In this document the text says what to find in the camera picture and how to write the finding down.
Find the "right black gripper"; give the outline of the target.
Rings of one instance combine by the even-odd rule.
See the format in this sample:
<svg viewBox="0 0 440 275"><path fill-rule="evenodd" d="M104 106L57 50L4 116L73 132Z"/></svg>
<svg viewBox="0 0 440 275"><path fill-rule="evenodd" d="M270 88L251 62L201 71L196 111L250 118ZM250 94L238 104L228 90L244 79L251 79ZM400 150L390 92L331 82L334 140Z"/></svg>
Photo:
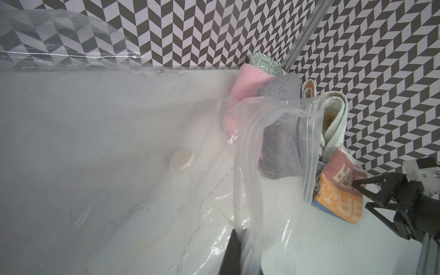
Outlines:
<svg viewBox="0 0 440 275"><path fill-rule="evenodd" d="M379 190L376 193L368 190L370 185ZM352 187L373 201L366 203L366 209L399 237L421 242L425 235L429 235L439 244L440 201L424 195L425 189L420 181L409 181L402 173L385 173L355 180ZM396 203L389 203L394 195ZM376 203L389 204L380 206ZM394 212L395 222L378 209Z"/></svg>

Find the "grey towel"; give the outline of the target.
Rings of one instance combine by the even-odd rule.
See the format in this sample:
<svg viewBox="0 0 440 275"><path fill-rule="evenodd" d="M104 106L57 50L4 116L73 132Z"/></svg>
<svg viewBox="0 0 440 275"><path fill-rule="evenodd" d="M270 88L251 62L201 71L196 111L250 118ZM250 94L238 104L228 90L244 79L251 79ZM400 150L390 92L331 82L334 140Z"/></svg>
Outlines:
<svg viewBox="0 0 440 275"><path fill-rule="evenodd" d="M289 73L265 83L256 95L297 102L301 99L301 89L299 76ZM298 124L299 117L285 113L264 129L262 165L267 178L278 180L299 175L301 162L296 144Z"/></svg>

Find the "white patterned towel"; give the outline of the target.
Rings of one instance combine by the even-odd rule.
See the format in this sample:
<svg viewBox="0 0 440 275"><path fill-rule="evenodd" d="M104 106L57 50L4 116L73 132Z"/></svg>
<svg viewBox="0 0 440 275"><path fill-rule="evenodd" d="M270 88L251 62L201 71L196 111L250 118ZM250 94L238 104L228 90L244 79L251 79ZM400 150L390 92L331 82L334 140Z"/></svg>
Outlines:
<svg viewBox="0 0 440 275"><path fill-rule="evenodd" d="M322 164L322 158L330 160L338 147L343 145L348 118L346 95L338 91L329 91L325 94L327 98L320 138L319 165Z"/></svg>

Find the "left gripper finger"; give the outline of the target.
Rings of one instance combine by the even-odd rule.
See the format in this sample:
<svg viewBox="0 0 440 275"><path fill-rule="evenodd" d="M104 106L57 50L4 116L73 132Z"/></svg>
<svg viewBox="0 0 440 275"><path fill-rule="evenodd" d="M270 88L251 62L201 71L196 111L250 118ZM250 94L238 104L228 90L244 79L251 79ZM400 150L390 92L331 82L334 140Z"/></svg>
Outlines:
<svg viewBox="0 0 440 275"><path fill-rule="evenodd" d="M241 271L241 253L242 240L247 236L247 230L244 229L240 237L236 229L233 229L230 235L228 246L222 260L219 275L242 275Z"/></svg>

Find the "orange lettered towel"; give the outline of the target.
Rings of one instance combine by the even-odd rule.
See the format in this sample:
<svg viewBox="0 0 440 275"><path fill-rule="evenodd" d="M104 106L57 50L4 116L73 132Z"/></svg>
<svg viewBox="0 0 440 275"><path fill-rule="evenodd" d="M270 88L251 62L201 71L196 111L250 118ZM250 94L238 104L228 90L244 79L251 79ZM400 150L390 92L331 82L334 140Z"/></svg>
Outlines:
<svg viewBox="0 0 440 275"><path fill-rule="evenodd" d="M344 146L340 146L316 177L312 206L357 224L362 217L363 196L352 183L367 177L360 163Z"/></svg>

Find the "clear plastic vacuum bag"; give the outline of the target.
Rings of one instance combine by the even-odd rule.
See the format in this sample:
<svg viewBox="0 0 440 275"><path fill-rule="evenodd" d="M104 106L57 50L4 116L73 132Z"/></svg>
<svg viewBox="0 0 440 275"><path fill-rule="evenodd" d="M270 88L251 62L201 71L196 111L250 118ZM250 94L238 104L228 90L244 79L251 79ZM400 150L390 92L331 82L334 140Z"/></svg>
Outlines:
<svg viewBox="0 0 440 275"><path fill-rule="evenodd" d="M325 96L239 99L234 71L137 60L99 19L1 11L1 273L216 275L246 229L244 275L294 275ZM285 113L301 169L272 180L264 129Z"/></svg>

